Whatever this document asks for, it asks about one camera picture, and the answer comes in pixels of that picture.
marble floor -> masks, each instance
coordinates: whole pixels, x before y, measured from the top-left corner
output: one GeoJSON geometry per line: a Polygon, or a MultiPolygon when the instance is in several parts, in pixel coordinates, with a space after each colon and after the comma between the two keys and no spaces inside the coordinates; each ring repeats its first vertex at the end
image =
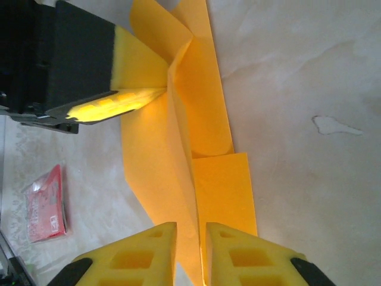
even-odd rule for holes
{"type": "MultiPolygon", "coordinates": [[[[71,2],[128,26],[124,0],[71,2]]],[[[208,3],[259,235],[305,253],[337,285],[379,285],[381,2],[208,3]]],[[[5,134],[1,228],[40,285],[78,254],[152,225],[124,180],[118,118],[76,136],[7,118],[5,134]],[[21,190],[63,160],[72,234],[30,245],[21,190]]],[[[177,285],[191,285],[181,269],[177,285]]]]}

yellow paper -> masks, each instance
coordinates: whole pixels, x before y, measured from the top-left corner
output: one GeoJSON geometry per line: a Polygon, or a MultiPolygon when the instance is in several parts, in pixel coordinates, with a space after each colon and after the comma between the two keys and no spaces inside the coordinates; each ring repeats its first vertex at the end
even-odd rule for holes
{"type": "MultiPolygon", "coordinates": [[[[183,0],[171,14],[155,0],[135,0],[130,20],[135,36],[170,67],[167,93],[122,117],[126,179],[155,224],[177,222],[177,260],[194,285],[204,285],[200,253],[204,243],[200,245],[198,218],[205,208],[196,202],[199,181],[193,164],[199,158],[233,154],[206,3],[183,0]]],[[[229,168],[241,170],[240,178],[249,182],[247,161],[244,164],[241,156],[228,161],[233,164],[229,168]]],[[[217,172],[214,179],[221,179],[218,176],[217,172]]],[[[212,195],[217,193],[215,188],[209,190],[212,195]]],[[[243,198],[249,198],[247,204],[252,204],[250,184],[242,183],[240,191],[243,198]]],[[[217,203],[226,207],[228,200],[222,196],[217,203]]],[[[212,209],[219,217],[218,206],[212,209]]],[[[254,206],[242,215],[240,220],[254,220],[254,206]]]]}
{"type": "Polygon", "coordinates": [[[257,234],[246,154],[193,161],[204,279],[208,281],[206,226],[218,222],[257,234]]]}

red plastic bag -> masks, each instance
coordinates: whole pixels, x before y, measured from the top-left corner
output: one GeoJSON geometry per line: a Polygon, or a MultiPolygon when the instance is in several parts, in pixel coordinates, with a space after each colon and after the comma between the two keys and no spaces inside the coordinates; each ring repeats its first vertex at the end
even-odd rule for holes
{"type": "Polygon", "coordinates": [[[61,166],[27,187],[27,233],[31,243],[66,234],[61,166]]]}

folded paper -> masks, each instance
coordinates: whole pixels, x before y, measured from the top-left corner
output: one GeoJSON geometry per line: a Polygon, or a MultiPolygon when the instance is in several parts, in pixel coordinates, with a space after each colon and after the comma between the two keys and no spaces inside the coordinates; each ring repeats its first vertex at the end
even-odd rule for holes
{"type": "MultiPolygon", "coordinates": [[[[121,118],[126,180],[155,224],[177,222],[177,260],[194,285],[204,285],[206,222],[256,233],[247,158],[234,154],[207,5],[182,0],[170,13],[154,0],[137,0],[130,22],[134,45],[148,47],[168,68],[167,92],[121,118]]],[[[129,70],[141,66],[129,58],[129,70]]],[[[133,72],[116,78],[131,85],[133,72]]]]}

white stain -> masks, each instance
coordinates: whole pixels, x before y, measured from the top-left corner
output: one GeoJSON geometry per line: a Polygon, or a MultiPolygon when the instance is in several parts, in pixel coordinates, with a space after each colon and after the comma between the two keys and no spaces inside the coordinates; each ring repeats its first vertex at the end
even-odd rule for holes
{"type": "Polygon", "coordinates": [[[334,133],[348,133],[360,136],[363,134],[361,130],[340,123],[333,117],[315,116],[312,118],[312,120],[316,125],[318,132],[322,135],[330,135],[334,133]]]}

